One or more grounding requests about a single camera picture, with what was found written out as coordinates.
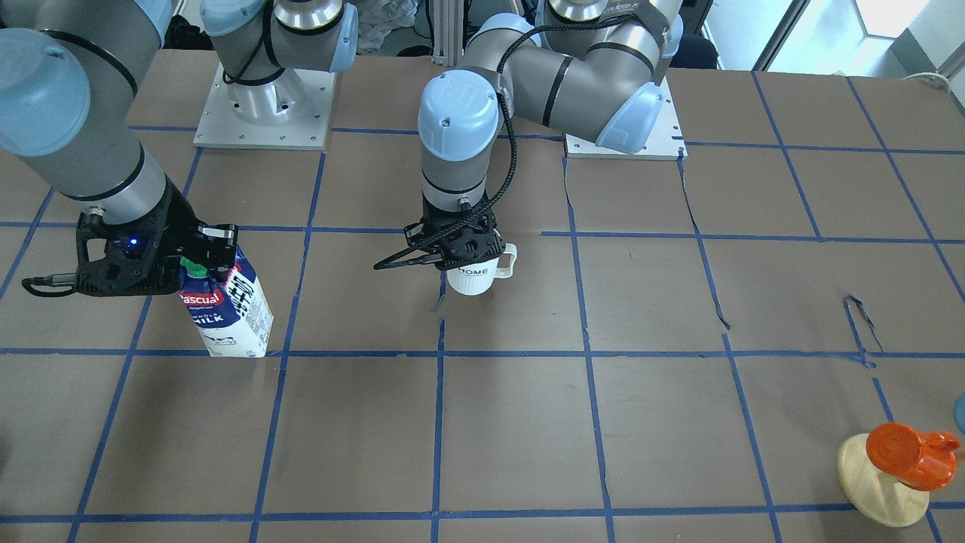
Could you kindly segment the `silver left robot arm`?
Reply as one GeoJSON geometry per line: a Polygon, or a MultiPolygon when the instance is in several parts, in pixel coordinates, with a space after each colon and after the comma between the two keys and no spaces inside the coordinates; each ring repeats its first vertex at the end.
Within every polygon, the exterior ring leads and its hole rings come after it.
{"type": "Polygon", "coordinates": [[[423,216],[376,269],[449,271],[507,249],[494,204],[516,175],[513,118],[604,149],[640,152],[685,31],[679,1],[544,1],[542,24],[492,15],[458,65],[421,93],[423,216]]]}

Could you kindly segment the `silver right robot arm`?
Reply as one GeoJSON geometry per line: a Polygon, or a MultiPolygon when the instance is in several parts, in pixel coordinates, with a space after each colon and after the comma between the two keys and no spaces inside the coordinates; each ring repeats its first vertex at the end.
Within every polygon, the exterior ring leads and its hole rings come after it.
{"type": "MultiPolygon", "coordinates": [[[[321,150],[333,76],[353,66],[347,1],[204,1],[221,71],[195,143],[321,150]]],[[[182,285],[182,260],[217,281],[238,229],[197,218],[127,126],[173,16],[169,1],[4,1],[2,148],[79,206],[77,269],[27,278],[37,296],[148,296],[182,285]]]]}

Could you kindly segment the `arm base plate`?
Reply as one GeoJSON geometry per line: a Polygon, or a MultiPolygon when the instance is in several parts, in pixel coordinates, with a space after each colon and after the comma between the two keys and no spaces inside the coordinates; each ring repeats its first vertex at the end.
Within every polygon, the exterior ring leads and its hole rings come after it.
{"type": "Polygon", "coordinates": [[[337,75],[287,69],[261,86],[227,84],[222,75],[217,69],[193,139],[197,147],[325,149],[337,75]]]}
{"type": "Polygon", "coordinates": [[[568,158],[686,159],[688,152],[668,80],[648,82],[617,110],[594,141],[565,135],[568,158]]]}

